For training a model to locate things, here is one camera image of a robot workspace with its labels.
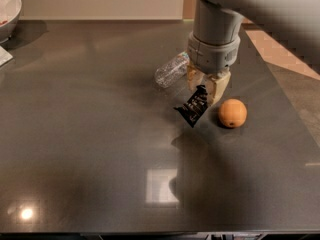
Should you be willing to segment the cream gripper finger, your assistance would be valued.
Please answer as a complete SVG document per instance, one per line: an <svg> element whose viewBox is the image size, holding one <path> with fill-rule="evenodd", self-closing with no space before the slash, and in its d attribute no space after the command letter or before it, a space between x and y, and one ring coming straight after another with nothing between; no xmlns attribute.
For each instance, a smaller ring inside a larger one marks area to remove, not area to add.
<svg viewBox="0 0 320 240"><path fill-rule="evenodd" d="M218 73L206 74L204 84L207 92L207 104L215 105L223 96L231 78L229 68L224 68Z"/></svg>
<svg viewBox="0 0 320 240"><path fill-rule="evenodd" d="M194 92L196 87L201 84L204 73L195 67L192 62L187 65L187 83L189 89Z"/></svg>

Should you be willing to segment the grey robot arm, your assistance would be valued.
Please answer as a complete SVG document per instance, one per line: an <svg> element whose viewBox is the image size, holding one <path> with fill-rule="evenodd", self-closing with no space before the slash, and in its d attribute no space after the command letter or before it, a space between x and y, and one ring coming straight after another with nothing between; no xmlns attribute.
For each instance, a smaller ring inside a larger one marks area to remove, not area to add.
<svg viewBox="0 0 320 240"><path fill-rule="evenodd" d="M197 0L187 54L189 88L205 83L216 104L230 80L239 29L248 19L314 71L320 69L320 0Z"/></svg>

